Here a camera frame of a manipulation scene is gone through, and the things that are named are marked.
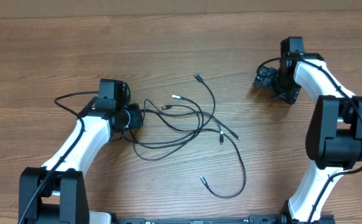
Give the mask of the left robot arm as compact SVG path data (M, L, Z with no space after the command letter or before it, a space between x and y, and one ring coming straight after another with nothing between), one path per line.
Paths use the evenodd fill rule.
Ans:
M126 82L102 79L62 147L40 167L26 167L19 178L19 223L114 223L115 215L92 211L85 176L113 134L142 126Z

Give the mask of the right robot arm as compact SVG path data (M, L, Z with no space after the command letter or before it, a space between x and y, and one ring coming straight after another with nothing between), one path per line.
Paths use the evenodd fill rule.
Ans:
M301 37L281 42L278 69L265 63L253 86L265 87L290 105L304 89L315 105L305 138L310 160L296 192L278 215L250 215L250 223L334 223L321 210L336 183L362 171L362 96L346 89L318 53L307 53Z

